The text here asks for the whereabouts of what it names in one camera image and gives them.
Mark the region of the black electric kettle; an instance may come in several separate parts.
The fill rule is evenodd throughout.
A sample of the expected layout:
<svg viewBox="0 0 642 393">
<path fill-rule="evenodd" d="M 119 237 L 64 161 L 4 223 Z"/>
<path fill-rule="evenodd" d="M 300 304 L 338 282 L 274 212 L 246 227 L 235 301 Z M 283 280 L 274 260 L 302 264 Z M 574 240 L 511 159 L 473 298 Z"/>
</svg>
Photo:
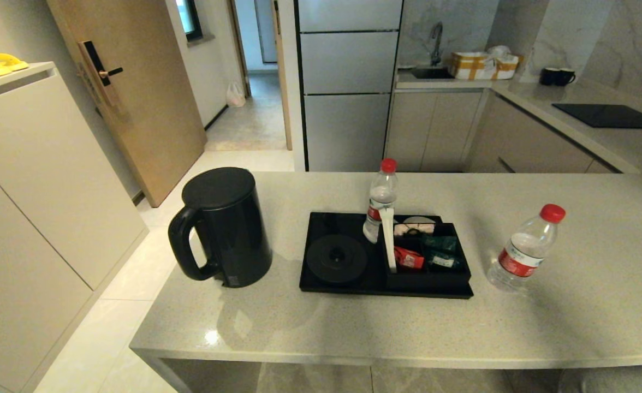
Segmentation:
<svg viewBox="0 0 642 393">
<path fill-rule="evenodd" d="M 184 206 L 167 231 L 181 271 L 190 279 L 218 278 L 226 288 L 244 288 L 269 271 L 267 240 L 253 174 L 221 167 L 190 179 Z"/>
</svg>

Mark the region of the dark kitchen sink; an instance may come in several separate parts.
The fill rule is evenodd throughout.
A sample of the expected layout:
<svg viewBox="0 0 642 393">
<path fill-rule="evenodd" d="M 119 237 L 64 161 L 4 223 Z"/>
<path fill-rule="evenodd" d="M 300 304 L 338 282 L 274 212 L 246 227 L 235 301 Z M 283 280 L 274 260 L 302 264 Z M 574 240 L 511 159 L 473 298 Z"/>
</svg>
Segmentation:
<svg viewBox="0 0 642 393">
<path fill-rule="evenodd" d="M 411 74 L 419 80 L 450 80 L 453 75 L 447 68 L 412 69 Z"/>
</svg>

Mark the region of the dark framed window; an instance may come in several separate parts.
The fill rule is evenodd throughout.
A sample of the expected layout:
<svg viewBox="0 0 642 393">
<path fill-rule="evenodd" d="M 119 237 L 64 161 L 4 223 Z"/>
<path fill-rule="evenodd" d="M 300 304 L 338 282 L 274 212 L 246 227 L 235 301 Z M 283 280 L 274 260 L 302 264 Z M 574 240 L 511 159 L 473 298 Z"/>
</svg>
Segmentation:
<svg viewBox="0 0 642 393">
<path fill-rule="evenodd" d="M 188 41 L 204 37 L 195 0 L 175 0 L 181 23 Z"/>
</svg>

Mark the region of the red sachet packet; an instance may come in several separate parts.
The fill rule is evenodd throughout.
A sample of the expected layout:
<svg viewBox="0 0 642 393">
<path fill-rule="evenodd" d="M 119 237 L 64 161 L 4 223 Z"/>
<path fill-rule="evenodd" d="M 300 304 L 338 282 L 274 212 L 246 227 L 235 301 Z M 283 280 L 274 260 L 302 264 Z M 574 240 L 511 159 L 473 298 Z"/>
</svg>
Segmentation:
<svg viewBox="0 0 642 393">
<path fill-rule="evenodd" d="M 424 265 L 424 256 L 408 248 L 394 246 L 394 259 L 396 264 L 404 269 L 421 270 Z"/>
</svg>

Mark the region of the narrow wooden door leaf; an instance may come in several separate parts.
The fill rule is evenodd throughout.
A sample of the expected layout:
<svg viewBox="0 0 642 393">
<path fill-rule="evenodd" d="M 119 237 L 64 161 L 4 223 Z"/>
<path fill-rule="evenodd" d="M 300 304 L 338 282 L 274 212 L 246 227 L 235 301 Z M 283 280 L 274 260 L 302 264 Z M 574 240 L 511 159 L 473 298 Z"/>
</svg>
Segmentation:
<svg viewBox="0 0 642 393">
<path fill-rule="evenodd" d="M 278 78 L 280 82 L 281 104 L 283 108 L 283 121 L 284 121 L 284 136 L 286 137 L 287 150 L 293 150 L 293 138 L 291 127 L 289 124 L 289 104 L 288 104 L 288 90 L 286 82 L 286 74 L 284 73 L 284 50 L 283 38 L 281 35 L 281 24 L 278 0 L 271 0 L 272 17 L 274 21 L 275 44 L 277 50 L 277 67 Z"/>
</svg>

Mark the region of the yellow white box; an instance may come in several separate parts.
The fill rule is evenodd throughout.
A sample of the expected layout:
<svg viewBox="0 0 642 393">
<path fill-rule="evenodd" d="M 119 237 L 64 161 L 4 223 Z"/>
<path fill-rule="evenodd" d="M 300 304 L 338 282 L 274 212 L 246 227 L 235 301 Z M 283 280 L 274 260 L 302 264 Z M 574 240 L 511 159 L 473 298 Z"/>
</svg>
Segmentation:
<svg viewBox="0 0 642 393">
<path fill-rule="evenodd" d="M 521 56 L 511 53 L 453 52 L 448 73 L 458 80 L 510 80 L 520 60 Z"/>
</svg>

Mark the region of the black compartment organizer box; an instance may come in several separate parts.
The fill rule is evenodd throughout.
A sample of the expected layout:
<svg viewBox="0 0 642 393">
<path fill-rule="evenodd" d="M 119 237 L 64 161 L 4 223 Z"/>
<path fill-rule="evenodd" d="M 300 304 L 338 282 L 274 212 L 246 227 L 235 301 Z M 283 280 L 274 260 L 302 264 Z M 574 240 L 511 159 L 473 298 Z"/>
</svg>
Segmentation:
<svg viewBox="0 0 642 393">
<path fill-rule="evenodd" d="M 439 270 L 431 271 L 427 263 L 424 262 L 421 270 L 404 269 L 397 266 L 397 272 L 391 273 L 388 267 L 388 259 L 384 248 L 384 235 L 380 234 L 377 244 L 378 260 L 386 276 L 386 286 L 389 289 L 400 289 L 409 291 L 470 291 L 471 269 L 464 254 L 459 236 L 455 226 L 451 222 L 436 222 L 432 236 L 456 236 L 457 246 L 454 255 L 463 261 L 463 266 L 459 270 Z M 412 249 L 424 256 L 429 248 L 426 248 L 421 242 L 422 236 L 415 237 L 395 237 L 394 246 Z"/>
</svg>

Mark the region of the white long paper sachet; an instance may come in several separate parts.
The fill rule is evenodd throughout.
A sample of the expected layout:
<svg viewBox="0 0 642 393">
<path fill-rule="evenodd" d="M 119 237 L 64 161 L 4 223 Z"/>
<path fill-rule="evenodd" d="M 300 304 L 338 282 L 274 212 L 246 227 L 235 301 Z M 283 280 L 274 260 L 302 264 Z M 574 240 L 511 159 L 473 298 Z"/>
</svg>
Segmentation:
<svg viewBox="0 0 642 393">
<path fill-rule="evenodd" d="M 388 259 L 389 271 L 396 273 L 397 266 L 394 254 L 394 208 L 386 207 L 380 209 L 380 217 L 382 220 L 384 248 Z"/>
</svg>

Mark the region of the silver refrigerator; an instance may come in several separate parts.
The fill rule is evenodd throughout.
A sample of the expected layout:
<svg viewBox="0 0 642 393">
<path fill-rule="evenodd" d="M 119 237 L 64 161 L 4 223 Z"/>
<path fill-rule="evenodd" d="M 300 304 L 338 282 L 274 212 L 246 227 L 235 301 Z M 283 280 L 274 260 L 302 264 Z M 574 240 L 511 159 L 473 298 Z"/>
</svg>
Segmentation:
<svg viewBox="0 0 642 393">
<path fill-rule="evenodd" d="M 403 3 L 294 0 L 307 171 L 378 169 Z"/>
</svg>

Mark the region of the dark green tea packet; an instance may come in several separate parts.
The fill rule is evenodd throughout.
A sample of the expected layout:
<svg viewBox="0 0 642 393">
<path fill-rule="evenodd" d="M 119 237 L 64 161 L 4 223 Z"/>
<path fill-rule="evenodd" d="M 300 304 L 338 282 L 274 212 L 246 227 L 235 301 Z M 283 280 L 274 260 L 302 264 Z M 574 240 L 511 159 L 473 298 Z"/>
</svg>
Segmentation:
<svg viewBox="0 0 642 393">
<path fill-rule="evenodd" d="M 436 251 L 435 249 L 426 251 L 424 261 L 431 271 L 459 270 L 463 266 L 463 261 L 459 257 L 449 252 Z"/>
<path fill-rule="evenodd" d="M 439 252 L 454 254 L 457 246 L 456 236 L 432 236 L 424 235 L 421 242 L 426 248 L 435 249 Z"/>
</svg>

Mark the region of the light wooden door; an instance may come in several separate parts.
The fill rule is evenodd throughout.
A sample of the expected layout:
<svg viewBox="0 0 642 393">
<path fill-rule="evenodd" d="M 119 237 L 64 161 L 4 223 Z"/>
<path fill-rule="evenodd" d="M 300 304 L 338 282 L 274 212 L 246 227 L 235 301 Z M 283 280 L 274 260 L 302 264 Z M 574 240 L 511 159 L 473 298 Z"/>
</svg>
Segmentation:
<svg viewBox="0 0 642 393">
<path fill-rule="evenodd" d="M 46 0 L 67 50 L 148 203 L 157 208 L 206 136 L 166 0 Z M 78 47 L 91 40 L 121 105 L 109 107 Z"/>
</svg>

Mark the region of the white small packet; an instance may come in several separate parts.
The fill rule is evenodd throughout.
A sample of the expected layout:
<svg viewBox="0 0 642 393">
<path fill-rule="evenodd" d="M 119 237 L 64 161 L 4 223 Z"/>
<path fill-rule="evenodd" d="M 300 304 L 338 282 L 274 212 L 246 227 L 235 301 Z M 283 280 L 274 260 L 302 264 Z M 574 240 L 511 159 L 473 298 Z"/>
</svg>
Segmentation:
<svg viewBox="0 0 642 393">
<path fill-rule="evenodd" d="M 435 230 L 436 224 L 434 222 L 408 222 L 395 224 L 394 236 L 395 237 L 415 237 L 422 235 L 432 235 Z"/>
</svg>

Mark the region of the clear water bottle red cap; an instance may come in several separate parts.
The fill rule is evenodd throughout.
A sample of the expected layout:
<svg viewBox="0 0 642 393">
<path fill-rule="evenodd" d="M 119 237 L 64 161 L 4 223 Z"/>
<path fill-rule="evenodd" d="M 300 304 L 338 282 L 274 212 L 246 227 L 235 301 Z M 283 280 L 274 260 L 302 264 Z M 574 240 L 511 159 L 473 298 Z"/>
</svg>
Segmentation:
<svg viewBox="0 0 642 393">
<path fill-rule="evenodd" d="M 371 243 L 378 241 L 381 225 L 381 209 L 392 208 L 397 199 L 397 162 L 386 158 L 370 184 L 366 218 L 362 226 L 364 236 Z"/>
<path fill-rule="evenodd" d="M 553 249 L 558 225 L 565 216 L 561 206 L 546 204 L 537 216 L 518 227 L 489 267 L 489 282 L 511 293 L 523 290 Z"/>
</svg>

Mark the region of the black induction cooktop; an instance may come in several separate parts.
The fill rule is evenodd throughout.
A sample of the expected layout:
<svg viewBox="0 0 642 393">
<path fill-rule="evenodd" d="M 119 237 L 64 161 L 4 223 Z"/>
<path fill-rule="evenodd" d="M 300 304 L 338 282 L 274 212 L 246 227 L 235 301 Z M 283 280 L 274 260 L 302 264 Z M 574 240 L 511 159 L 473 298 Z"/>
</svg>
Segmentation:
<svg viewBox="0 0 642 393">
<path fill-rule="evenodd" d="M 642 129 L 642 112 L 628 105 L 552 104 L 565 114 L 593 128 Z"/>
</svg>

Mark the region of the black round kettle base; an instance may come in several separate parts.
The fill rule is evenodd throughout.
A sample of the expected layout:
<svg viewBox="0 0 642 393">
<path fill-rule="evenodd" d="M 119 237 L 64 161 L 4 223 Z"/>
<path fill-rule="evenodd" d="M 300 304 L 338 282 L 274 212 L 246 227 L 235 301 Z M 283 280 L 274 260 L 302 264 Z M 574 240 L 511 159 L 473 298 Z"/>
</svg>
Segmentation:
<svg viewBox="0 0 642 393">
<path fill-rule="evenodd" d="M 342 285 L 356 281 L 368 266 L 362 244 L 341 234 L 324 235 L 314 240 L 305 257 L 311 273 L 327 284 Z"/>
</svg>

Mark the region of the chrome kitchen faucet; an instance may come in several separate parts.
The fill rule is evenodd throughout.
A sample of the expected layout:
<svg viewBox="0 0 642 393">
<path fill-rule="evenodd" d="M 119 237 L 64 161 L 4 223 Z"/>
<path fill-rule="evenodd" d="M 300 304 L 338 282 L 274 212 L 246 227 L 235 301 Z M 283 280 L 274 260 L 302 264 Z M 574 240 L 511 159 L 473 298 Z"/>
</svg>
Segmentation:
<svg viewBox="0 0 642 393">
<path fill-rule="evenodd" d="M 442 62 L 441 42 L 443 36 L 444 25 L 442 21 L 436 22 L 431 30 L 431 39 L 433 40 L 433 50 L 430 52 L 430 66 L 436 67 Z"/>
</svg>

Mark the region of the beige kitchen base cabinets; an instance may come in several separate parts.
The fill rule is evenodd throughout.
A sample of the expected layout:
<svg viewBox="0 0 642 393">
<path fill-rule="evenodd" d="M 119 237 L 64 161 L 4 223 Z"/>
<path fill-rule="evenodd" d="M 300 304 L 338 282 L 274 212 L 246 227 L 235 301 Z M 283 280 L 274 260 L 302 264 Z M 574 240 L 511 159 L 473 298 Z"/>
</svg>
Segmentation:
<svg viewBox="0 0 642 393">
<path fill-rule="evenodd" d="M 487 90 L 396 93 L 387 155 L 409 172 L 615 172 L 555 128 Z"/>
</svg>

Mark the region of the black rectangular serving tray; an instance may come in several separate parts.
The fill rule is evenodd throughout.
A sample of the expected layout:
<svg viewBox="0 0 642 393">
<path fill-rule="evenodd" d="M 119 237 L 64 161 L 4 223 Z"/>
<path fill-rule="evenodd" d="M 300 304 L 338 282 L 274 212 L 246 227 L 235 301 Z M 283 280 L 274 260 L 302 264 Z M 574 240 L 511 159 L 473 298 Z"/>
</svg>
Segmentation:
<svg viewBox="0 0 642 393">
<path fill-rule="evenodd" d="M 426 216 L 436 222 L 443 222 L 440 216 Z M 396 224 L 403 223 L 404 219 L 411 215 L 398 215 L 395 219 Z M 317 279 L 304 260 L 302 263 L 299 288 L 306 293 L 329 293 L 329 294 L 353 294 L 353 295 L 379 295 L 379 296 L 408 296 L 408 297 L 429 297 L 445 299 L 470 299 L 473 296 L 472 288 L 470 291 L 409 291 L 400 289 L 389 289 L 386 286 L 386 276 L 383 267 L 378 260 L 377 244 L 371 243 L 363 234 L 362 226 L 365 221 L 364 214 L 349 212 L 311 212 L 305 253 L 311 242 L 331 234 L 346 235 L 358 240 L 368 257 L 368 266 L 359 279 L 348 284 L 335 285 L 327 284 Z"/>
</svg>

